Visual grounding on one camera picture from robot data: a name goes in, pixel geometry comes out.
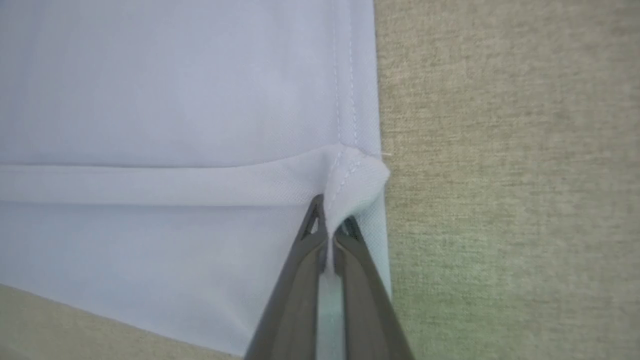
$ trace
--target stitching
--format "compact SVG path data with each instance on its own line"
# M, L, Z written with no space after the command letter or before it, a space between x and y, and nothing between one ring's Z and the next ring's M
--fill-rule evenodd
M342 154L344 154L344 147L340 150L340 152L338 152L338 156L335 157L335 160L333 161L333 165L331 165L331 169L329 169L329 175L326 177L326 185L324 186L325 188L329 185L329 181L331 181L331 175L333 175L333 171L335 170L336 166L340 163L340 159L342 158Z
M335 11L335 0L331 1L331 12L333 15L333 80L335 82L335 117L338 122L338 142L342 142L342 135L340 130L340 95L338 88L338 60L336 55L336 46L335 46L335 28L336 28L336 11Z
M338 194L342 192L342 190L344 189L344 185L347 183L347 179L349 179L349 176L351 174L353 174L354 172L356 172L356 170L358 170L358 167L360 167L360 164L362 163L362 160L358 160L355 164L351 164L351 166L349 167L349 171L347 171L346 174L344 174L344 177L342 178L342 182L340 183L340 186L338 187L338 191L335 192L335 194L333 194L333 197L331 198L331 202L329 203L329 206L327 207L327 212L329 212L331 210L331 207L333 206L333 203L335 202L335 198L338 197Z
M351 5L349 7L349 72L350 72L350 81L351 81L351 90L349 93L349 97L351 98L351 112L353 114L353 142L357 146L358 145L358 122L356 120L356 102L353 98L353 26L351 23Z

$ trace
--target white garment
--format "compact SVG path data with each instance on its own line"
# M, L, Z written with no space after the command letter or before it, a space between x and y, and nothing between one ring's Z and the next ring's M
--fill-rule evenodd
M371 0L0 3L0 283L242 354L311 198L389 288Z

